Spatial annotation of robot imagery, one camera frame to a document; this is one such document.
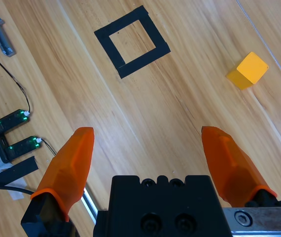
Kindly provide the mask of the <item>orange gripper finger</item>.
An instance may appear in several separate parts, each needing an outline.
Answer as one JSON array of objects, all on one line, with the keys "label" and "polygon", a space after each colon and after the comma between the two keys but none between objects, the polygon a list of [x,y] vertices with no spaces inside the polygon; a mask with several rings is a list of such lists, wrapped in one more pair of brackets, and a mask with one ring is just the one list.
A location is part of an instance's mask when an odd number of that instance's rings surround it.
[{"label": "orange gripper finger", "polygon": [[277,194],[229,134],[203,126],[202,143],[214,185],[224,201],[232,207],[281,207]]},{"label": "orange gripper finger", "polygon": [[27,236],[79,236],[69,211],[84,194],[93,147],[93,128],[80,127],[52,158],[21,220]]}]

